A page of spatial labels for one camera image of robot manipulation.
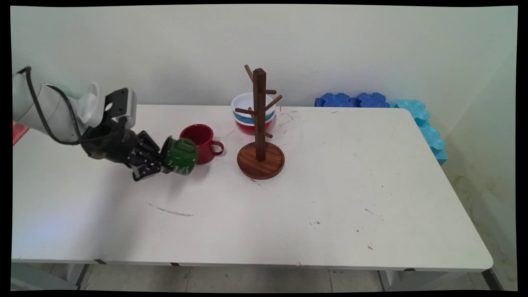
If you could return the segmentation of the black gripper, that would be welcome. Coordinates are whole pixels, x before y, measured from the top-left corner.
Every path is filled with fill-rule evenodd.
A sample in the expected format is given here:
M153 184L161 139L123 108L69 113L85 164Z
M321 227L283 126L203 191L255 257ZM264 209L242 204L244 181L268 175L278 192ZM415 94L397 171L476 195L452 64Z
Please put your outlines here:
M128 165L134 181L145 180L172 170L164 163L160 147L142 130L138 134L126 129L122 121L106 120L96 128L88 128L82 149L94 159L106 159Z

